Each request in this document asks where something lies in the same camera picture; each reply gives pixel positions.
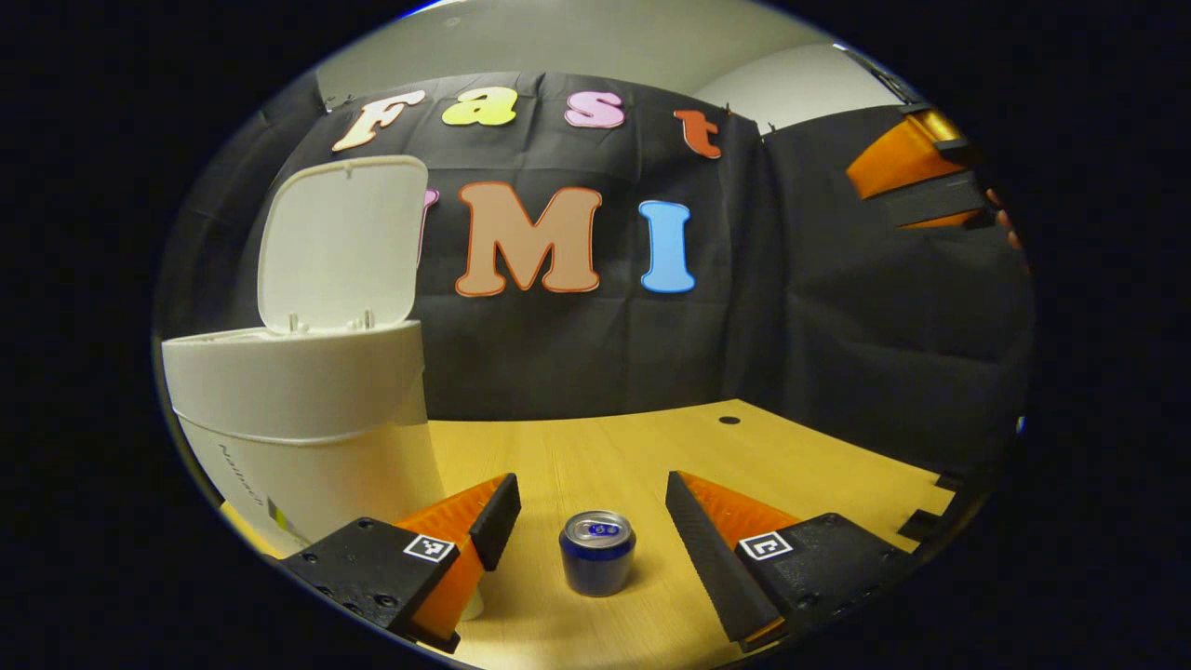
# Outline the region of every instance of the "aluminum can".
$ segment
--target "aluminum can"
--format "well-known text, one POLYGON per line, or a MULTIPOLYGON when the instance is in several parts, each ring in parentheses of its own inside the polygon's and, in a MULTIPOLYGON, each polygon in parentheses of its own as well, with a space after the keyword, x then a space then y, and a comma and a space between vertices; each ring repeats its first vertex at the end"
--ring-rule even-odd
POLYGON ((567 521, 559 545, 572 590, 585 596, 610 596, 629 581, 637 537, 628 519, 615 512, 592 511, 567 521))

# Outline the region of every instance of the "letter m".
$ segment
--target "letter m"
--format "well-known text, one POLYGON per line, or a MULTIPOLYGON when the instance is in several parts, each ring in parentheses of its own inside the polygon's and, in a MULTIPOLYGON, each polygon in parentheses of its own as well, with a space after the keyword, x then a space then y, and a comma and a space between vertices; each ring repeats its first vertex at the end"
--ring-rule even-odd
POLYGON ((561 188, 537 223, 507 183, 470 183, 460 189, 459 198, 472 208, 467 274, 455 282, 461 295, 495 295, 505 289, 505 277, 497 271, 498 251, 522 290, 534 284, 547 253, 551 253, 550 271, 542 276, 547 289, 579 293, 599 286, 592 267, 592 219, 601 202, 596 190, 561 188))

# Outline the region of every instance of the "open lid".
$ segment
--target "open lid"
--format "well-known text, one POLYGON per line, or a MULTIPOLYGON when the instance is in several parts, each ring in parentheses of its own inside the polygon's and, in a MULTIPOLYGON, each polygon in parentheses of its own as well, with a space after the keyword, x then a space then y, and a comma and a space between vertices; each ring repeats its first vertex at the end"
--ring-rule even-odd
POLYGON ((264 325, 326 332, 405 320, 426 181, 413 156, 336 161, 287 179, 261 238, 256 301, 264 325))

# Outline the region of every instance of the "blue letter i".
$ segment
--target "blue letter i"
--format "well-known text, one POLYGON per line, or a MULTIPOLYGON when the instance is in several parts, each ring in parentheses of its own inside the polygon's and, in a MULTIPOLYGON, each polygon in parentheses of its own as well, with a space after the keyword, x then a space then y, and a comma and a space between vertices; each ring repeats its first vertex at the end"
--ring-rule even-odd
POLYGON ((649 220, 649 271, 641 284, 654 293, 682 293, 694 288, 694 277, 686 270, 684 224, 691 209, 675 202, 646 200, 638 208, 649 220))

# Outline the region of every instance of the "hand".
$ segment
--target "hand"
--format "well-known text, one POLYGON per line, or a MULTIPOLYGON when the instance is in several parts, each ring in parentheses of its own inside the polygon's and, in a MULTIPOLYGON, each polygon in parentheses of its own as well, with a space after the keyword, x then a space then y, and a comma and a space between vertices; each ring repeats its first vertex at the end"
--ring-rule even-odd
MULTIPOLYGON (((985 190, 984 194, 987 195, 989 199, 992 200, 992 202, 994 205, 997 205, 998 207, 1002 206, 1000 205, 1000 198, 997 196, 997 193, 992 188, 989 188, 987 190, 985 190)), ((1012 248, 1015 248, 1015 249, 1021 249, 1022 248, 1022 240, 1017 238, 1017 231, 1014 230, 1014 224, 1012 224, 1012 221, 1009 220, 1009 212, 1006 212, 1005 209, 998 209, 997 211, 997 223, 999 223, 1000 225, 1004 225, 1005 227, 1009 228, 1009 234, 1008 234, 1009 245, 1012 246, 1012 248)), ((1029 271, 1029 270, 1030 270, 1029 265, 1025 265, 1025 271, 1029 271)))

